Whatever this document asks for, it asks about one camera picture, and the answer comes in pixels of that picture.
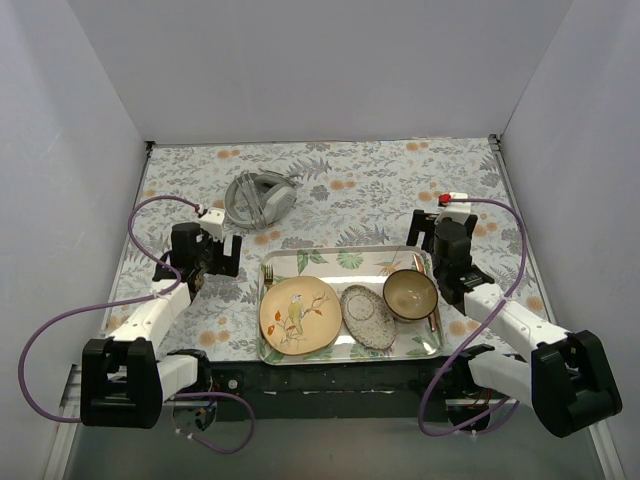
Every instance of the bird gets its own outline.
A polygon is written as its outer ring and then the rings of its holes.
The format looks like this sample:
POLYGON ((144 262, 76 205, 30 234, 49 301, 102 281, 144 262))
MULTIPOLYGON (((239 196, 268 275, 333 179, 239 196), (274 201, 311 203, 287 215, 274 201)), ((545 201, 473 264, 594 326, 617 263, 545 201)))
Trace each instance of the bird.
POLYGON ((300 295, 291 297, 291 305, 289 305, 289 318, 299 334, 302 334, 302 317, 304 317, 304 308, 300 295))

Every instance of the floral tablecloth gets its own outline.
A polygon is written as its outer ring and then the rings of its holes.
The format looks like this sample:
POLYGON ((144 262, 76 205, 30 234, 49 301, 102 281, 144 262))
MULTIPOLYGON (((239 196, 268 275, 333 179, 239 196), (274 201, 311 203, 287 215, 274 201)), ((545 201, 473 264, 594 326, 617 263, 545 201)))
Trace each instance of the floral tablecloth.
MULTIPOLYGON (((240 274, 208 276, 194 303, 183 312, 160 347, 205 350, 212 361, 258 360, 256 322, 258 266, 280 249, 365 245, 404 245, 415 208, 436 211, 441 192, 509 201, 499 166, 486 139, 414 139, 383 142, 267 143, 197 147, 156 147, 140 199, 180 195, 204 205, 223 206, 228 184, 241 170, 268 169, 291 176, 298 200, 280 222, 261 232, 226 225, 243 239, 240 274)), ((480 216, 474 232, 476 263, 506 289, 516 276, 521 251, 515 222, 498 208, 474 206, 480 216)), ((136 221, 136 234, 154 252, 169 248, 171 225, 194 221, 176 202, 156 202, 136 221)), ((116 299, 149 291, 154 265, 129 243, 116 299)), ((546 318, 537 280, 529 266, 514 296, 546 318)), ((136 308, 113 309, 103 329, 112 331, 136 308)), ((478 323, 441 306, 450 353, 478 323)), ((478 343, 511 352, 485 331, 478 343)))

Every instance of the headphones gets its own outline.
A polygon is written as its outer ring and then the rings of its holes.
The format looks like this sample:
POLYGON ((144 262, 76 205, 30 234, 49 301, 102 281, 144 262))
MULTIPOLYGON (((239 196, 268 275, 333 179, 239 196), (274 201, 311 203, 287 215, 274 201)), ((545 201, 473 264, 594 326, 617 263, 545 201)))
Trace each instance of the headphones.
POLYGON ((296 201, 295 184, 276 172, 242 172, 227 188, 224 207, 227 217, 242 228, 266 228, 284 217, 296 201), (235 198, 238 189, 249 204, 250 219, 238 215, 235 198))

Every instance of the tray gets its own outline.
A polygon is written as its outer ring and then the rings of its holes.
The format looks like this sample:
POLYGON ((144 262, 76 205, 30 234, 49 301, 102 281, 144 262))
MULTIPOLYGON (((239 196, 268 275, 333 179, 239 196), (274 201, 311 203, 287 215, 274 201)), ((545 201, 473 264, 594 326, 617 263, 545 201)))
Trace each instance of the tray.
MULTIPOLYGON (((344 247, 303 250, 280 250, 271 252, 262 259, 262 265, 273 266, 274 284, 287 278, 310 275, 320 278, 333 288, 340 297, 350 285, 364 285, 378 295, 386 278, 396 270, 417 270, 416 259, 422 262, 426 272, 431 273, 431 263, 416 247, 344 247)), ((260 273, 259 300, 266 289, 260 273)), ((387 350, 373 350, 358 343, 342 324, 333 344, 306 355, 284 355, 273 350, 265 341, 256 322, 258 332, 258 354, 270 365, 306 365, 318 363, 369 362, 377 360, 411 360, 437 357, 442 352, 444 335, 438 308, 432 314, 436 331, 431 331, 427 320, 396 322, 396 340, 387 350)))

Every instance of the gray floor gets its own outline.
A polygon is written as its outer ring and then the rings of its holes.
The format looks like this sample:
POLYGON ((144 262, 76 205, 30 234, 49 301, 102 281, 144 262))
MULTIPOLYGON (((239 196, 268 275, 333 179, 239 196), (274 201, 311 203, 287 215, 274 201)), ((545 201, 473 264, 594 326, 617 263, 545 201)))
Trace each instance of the gray floor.
MULTIPOLYGON (((603 478, 588 431, 557 439, 526 408, 475 440, 427 438, 415 419, 265 420, 231 456, 176 435, 169 413, 148 431, 80 426, 65 478, 603 478)), ((216 424, 207 437, 231 445, 247 427, 216 424)))

